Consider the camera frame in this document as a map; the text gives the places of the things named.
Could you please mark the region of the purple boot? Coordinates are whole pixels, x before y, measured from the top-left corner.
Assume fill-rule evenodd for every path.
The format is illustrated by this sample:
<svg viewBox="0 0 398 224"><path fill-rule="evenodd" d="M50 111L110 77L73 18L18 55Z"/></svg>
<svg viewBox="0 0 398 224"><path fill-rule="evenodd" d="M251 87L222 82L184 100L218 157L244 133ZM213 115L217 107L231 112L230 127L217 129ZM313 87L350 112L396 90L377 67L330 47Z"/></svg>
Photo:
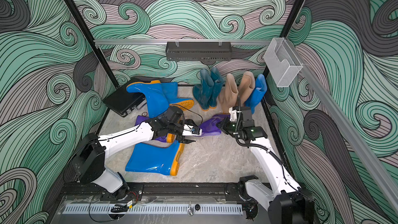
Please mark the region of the purple boot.
<svg viewBox="0 0 398 224"><path fill-rule="evenodd" d="M169 134L168 133L168 134L166 134L164 136L160 136L160 135L156 134L155 131L152 130L152 126L151 126L152 122L149 120L148 117L138 116L136 118L136 123L135 124L139 125L139 126L141 126L141 125L142 126L146 126L149 130L154 132L153 140L160 141L160 142L163 142L163 143L173 143L175 141L175 139L176 139L176 135L174 135L174 134Z"/></svg>
<svg viewBox="0 0 398 224"><path fill-rule="evenodd" d="M222 122L225 118L230 118L229 114L215 114L210 119L200 125L202 130L201 136L217 136L221 134L221 130L217 127L217 123Z"/></svg>

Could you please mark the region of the beige boot back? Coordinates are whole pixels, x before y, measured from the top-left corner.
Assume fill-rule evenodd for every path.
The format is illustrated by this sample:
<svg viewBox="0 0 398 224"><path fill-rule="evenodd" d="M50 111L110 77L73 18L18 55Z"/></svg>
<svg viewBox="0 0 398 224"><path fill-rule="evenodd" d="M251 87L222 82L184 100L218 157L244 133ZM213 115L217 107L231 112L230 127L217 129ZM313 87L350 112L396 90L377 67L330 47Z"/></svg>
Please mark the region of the beige boot back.
<svg viewBox="0 0 398 224"><path fill-rule="evenodd" d="M228 113L231 107L234 107L237 102L238 88L235 82L235 78L232 74L227 74L226 85L221 90L218 98L221 104L223 113Z"/></svg>

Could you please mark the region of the beige boot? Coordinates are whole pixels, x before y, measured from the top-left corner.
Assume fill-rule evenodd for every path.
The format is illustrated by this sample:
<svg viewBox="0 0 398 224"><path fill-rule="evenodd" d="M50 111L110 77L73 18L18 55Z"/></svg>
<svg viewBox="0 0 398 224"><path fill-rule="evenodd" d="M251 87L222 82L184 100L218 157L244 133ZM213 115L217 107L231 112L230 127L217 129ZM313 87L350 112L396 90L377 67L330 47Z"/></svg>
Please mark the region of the beige boot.
<svg viewBox="0 0 398 224"><path fill-rule="evenodd" d="M238 88L235 82L235 78L232 74L227 74L226 85L221 90L218 98L221 104L223 113L228 113L231 107L234 107L237 102Z"/></svg>
<svg viewBox="0 0 398 224"><path fill-rule="evenodd" d="M251 96L252 92L255 89L255 77L252 72L246 71L241 79L241 82L238 86L238 96L240 99L240 106L244 106L244 103Z"/></svg>

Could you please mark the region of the teal boot back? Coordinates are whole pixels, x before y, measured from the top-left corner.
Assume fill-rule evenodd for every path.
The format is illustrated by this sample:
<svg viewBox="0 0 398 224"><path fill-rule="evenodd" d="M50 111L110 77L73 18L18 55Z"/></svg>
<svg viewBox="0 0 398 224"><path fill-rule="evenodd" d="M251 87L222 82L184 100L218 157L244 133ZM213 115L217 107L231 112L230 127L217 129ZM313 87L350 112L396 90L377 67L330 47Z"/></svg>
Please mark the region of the teal boot back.
<svg viewBox="0 0 398 224"><path fill-rule="evenodd" d="M209 100L214 88L214 81L207 70L200 70L200 84L193 87L193 96L203 111L208 111Z"/></svg>

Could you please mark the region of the teal boot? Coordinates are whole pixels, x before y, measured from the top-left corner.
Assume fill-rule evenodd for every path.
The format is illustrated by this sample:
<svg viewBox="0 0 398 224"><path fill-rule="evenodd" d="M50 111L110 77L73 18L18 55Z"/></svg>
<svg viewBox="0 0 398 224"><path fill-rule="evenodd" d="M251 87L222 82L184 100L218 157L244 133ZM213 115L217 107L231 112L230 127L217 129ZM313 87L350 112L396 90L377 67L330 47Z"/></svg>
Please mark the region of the teal boot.
<svg viewBox="0 0 398 224"><path fill-rule="evenodd" d="M222 87L224 84L224 78L215 66L211 68L210 76L214 82L214 86L213 86L212 94L211 94L211 97L210 97L208 103L209 103L210 108L216 108L217 107L217 97L219 96L219 94L222 90Z"/></svg>
<svg viewBox="0 0 398 224"><path fill-rule="evenodd" d="M193 96L203 111L208 111L209 100L214 88L214 81L207 70L200 70L200 84L193 87Z"/></svg>

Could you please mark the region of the small blue boot orange sole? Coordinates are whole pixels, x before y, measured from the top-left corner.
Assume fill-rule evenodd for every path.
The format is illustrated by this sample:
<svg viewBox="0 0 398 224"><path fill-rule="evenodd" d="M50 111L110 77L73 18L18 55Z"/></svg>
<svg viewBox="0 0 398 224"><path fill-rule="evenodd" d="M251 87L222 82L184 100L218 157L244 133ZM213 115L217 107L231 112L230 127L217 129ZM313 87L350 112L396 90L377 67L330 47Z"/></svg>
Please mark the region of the small blue boot orange sole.
<svg viewBox="0 0 398 224"><path fill-rule="evenodd" d="M178 84L176 82L161 83L161 87L170 106L177 106L183 111L190 110L194 106L193 99L178 97Z"/></svg>

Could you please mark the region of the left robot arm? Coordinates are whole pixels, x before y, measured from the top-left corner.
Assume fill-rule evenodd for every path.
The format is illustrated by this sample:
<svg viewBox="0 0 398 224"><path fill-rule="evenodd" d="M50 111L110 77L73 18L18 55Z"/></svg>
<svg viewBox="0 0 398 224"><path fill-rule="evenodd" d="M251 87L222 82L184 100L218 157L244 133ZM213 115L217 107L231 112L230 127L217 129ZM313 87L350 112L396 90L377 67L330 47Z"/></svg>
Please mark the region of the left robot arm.
<svg viewBox="0 0 398 224"><path fill-rule="evenodd" d="M179 106L170 106L157 117L112 134L97 136L87 134L71 159L72 166L82 184L94 183L104 188L115 200L123 200L129 193L129 186L120 173L105 165L110 156L133 145L155 140L172 134L179 143L189 144L187 136L201 136L202 129L191 119L185 119Z"/></svg>

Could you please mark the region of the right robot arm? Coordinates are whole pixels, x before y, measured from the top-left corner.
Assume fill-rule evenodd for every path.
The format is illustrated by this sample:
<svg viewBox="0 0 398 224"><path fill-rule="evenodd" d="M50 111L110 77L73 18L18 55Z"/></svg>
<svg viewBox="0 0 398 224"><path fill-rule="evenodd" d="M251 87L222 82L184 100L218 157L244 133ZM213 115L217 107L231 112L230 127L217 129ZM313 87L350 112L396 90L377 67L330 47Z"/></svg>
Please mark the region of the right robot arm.
<svg viewBox="0 0 398 224"><path fill-rule="evenodd" d="M315 201L308 190L299 185L275 154L271 141L262 127L257 127L249 107L234 106L217 127L235 139L241 147L249 148L263 169L269 187L258 179L244 183L245 193L268 212L272 224L313 224Z"/></svg>

